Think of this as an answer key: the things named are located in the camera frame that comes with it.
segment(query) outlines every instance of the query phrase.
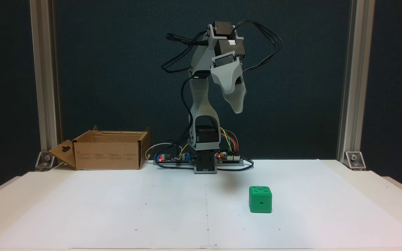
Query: wire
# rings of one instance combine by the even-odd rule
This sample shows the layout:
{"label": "wire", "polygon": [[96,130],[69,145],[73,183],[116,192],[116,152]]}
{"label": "wire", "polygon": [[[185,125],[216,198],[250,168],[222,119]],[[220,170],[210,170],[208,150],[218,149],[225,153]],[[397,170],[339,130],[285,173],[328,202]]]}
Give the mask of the wire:
{"label": "wire", "polygon": [[185,128],[183,134],[181,135],[181,137],[180,137],[179,140],[177,141],[177,146],[180,145],[180,143],[183,141],[184,136],[188,134],[188,131],[190,130],[190,127],[192,127],[192,125],[193,125],[193,116],[192,116],[192,112],[190,111],[190,108],[188,107],[188,105],[187,105],[187,103],[185,102],[185,99],[184,99],[184,87],[185,87],[185,84],[187,84],[187,82],[188,82],[189,80],[191,80],[192,78],[194,78],[194,77],[195,77],[195,76],[191,76],[190,78],[187,78],[187,79],[184,81],[184,83],[182,84],[182,86],[181,86],[181,100],[182,100],[182,103],[183,103],[184,106],[185,106],[185,109],[187,109],[187,111],[188,111],[188,114],[189,114],[189,116],[190,116],[190,121],[189,121],[187,127]]}
{"label": "wire", "polygon": [[[193,37],[193,40],[198,40],[198,38],[205,34],[205,31],[199,32],[195,37]],[[182,51],[181,53],[179,53],[177,56],[171,58],[169,61],[163,63],[161,65],[161,69],[163,69],[164,71],[166,71],[166,73],[180,73],[182,71],[188,70],[190,69],[190,66],[182,68],[182,69],[178,69],[178,70],[168,70],[168,68],[170,66],[172,66],[174,63],[178,62],[180,59],[182,59],[185,55],[187,55],[191,49],[194,47],[195,45],[189,45],[187,46],[186,49],[184,49],[184,51]]]}
{"label": "wire", "polygon": [[237,151],[237,144],[233,138],[229,137],[228,135],[226,136],[224,133],[221,133],[221,136],[223,136],[226,140],[229,140],[232,143],[233,151]]}
{"label": "wire", "polygon": [[181,148],[181,152],[180,152],[180,154],[179,154],[179,156],[178,156],[179,158],[181,157],[182,152],[184,151],[184,149],[185,149],[187,146],[188,146],[188,144],[185,144],[185,146]]}
{"label": "wire", "polygon": [[238,150],[239,150],[238,138],[236,137],[236,135],[235,135],[233,132],[231,132],[231,131],[229,131],[229,130],[225,130],[225,131],[230,132],[230,133],[235,137],[235,141],[236,141],[236,143],[237,143],[237,151],[238,151]]}
{"label": "wire", "polygon": [[230,147],[230,139],[228,137],[228,134],[226,133],[226,131],[222,127],[220,127],[220,129],[223,130],[224,135],[226,136],[226,141],[228,142],[228,145],[229,145],[229,149],[232,150],[232,148]]}
{"label": "wire", "polygon": [[259,62],[258,64],[254,65],[254,66],[252,66],[252,67],[249,67],[249,68],[247,68],[246,70],[243,70],[243,73],[245,73],[245,72],[247,72],[247,71],[250,71],[250,70],[253,70],[253,69],[256,69],[256,68],[262,66],[263,64],[266,64],[267,62],[269,62],[269,60],[270,60],[278,51],[280,51],[280,49],[281,49],[282,46],[283,46],[283,41],[282,41],[282,39],[281,39],[278,35],[276,35],[273,31],[271,31],[270,29],[268,29],[268,28],[265,27],[264,25],[262,25],[262,24],[260,24],[260,23],[258,23],[258,22],[252,21],[252,20],[243,20],[243,21],[239,22],[239,23],[233,28],[232,32],[230,33],[230,37],[231,37],[232,39],[234,39],[234,38],[235,38],[235,31],[236,31],[236,29],[237,29],[239,26],[241,26],[241,25],[243,25],[243,24],[246,24],[246,23],[252,23],[252,24],[254,24],[255,27],[257,27],[257,29],[273,44],[273,46],[274,46],[274,52],[271,53],[269,56],[265,57],[265,58],[264,58],[261,62]]}
{"label": "wire", "polygon": [[153,146],[150,146],[146,151],[145,151],[145,159],[147,159],[148,160],[148,157],[147,157],[147,152],[148,151],[150,151],[150,149],[151,148],[154,148],[155,146],[160,146],[160,145],[173,145],[174,143],[160,143],[160,144],[154,144]]}
{"label": "wire", "polygon": [[181,42],[185,45],[200,45],[200,46],[207,46],[209,44],[209,41],[204,40],[204,41],[197,41],[196,38],[186,38],[180,35],[176,35],[173,33],[167,33],[165,36],[166,39],[171,40],[171,41],[178,41]]}

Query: box flap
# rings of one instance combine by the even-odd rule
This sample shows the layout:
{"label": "box flap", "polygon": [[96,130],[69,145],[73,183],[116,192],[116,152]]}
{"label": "box flap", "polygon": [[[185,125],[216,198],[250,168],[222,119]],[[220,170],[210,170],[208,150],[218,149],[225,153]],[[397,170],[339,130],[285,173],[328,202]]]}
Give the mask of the box flap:
{"label": "box flap", "polygon": [[59,158],[73,168],[75,167],[74,146],[72,141],[67,140],[49,151],[53,156]]}
{"label": "box flap", "polygon": [[142,166],[145,162],[145,152],[147,149],[151,146],[151,129],[150,127],[147,127],[145,129],[145,132],[141,135],[141,137],[138,140],[139,142],[139,167]]}

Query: colorful wire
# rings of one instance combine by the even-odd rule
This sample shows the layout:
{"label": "colorful wire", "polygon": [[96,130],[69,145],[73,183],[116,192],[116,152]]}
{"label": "colorful wire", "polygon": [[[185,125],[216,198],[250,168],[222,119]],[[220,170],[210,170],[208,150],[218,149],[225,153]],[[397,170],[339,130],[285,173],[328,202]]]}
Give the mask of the colorful wire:
{"label": "colorful wire", "polygon": [[179,158],[181,157],[182,152],[184,151],[184,149],[187,147],[188,144],[185,144],[185,146],[181,149],[181,152],[179,153]]}
{"label": "colorful wire", "polygon": [[237,151],[239,151],[239,150],[240,150],[240,146],[239,146],[239,144],[238,144],[238,138],[237,138],[237,136],[236,136],[233,132],[231,132],[231,131],[229,131],[229,130],[225,130],[225,131],[230,132],[230,133],[235,137],[235,140],[236,140],[236,143],[237,143]]}
{"label": "colorful wire", "polygon": [[222,127],[220,127],[220,129],[223,130],[223,133],[224,133],[224,135],[226,137],[226,141],[228,142],[228,145],[229,145],[229,150],[232,151],[232,147],[230,146],[230,139],[229,139],[228,134],[226,133],[226,131]]}

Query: white paper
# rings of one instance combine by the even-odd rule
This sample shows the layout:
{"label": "white paper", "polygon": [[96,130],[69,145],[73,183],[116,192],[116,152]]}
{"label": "white paper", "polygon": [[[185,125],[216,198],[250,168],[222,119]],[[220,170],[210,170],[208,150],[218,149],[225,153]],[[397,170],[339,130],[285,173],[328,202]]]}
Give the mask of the white paper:
{"label": "white paper", "polygon": [[[272,213],[251,213],[250,186]],[[76,171],[0,235],[0,248],[402,248],[402,225],[318,160],[245,172]]]}

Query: white cable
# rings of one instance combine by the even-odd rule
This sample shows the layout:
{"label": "white cable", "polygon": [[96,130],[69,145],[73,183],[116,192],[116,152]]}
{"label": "white cable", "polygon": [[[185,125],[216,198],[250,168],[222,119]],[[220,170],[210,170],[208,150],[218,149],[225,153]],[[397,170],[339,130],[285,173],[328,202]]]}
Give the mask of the white cable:
{"label": "white cable", "polygon": [[159,145],[172,145],[172,144],[173,144],[173,143],[159,143],[159,144],[150,146],[150,148],[148,148],[148,149],[145,151],[145,159],[148,160],[147,152],[148,152],[151,148],[154,148],[155,146],[159,146]]}

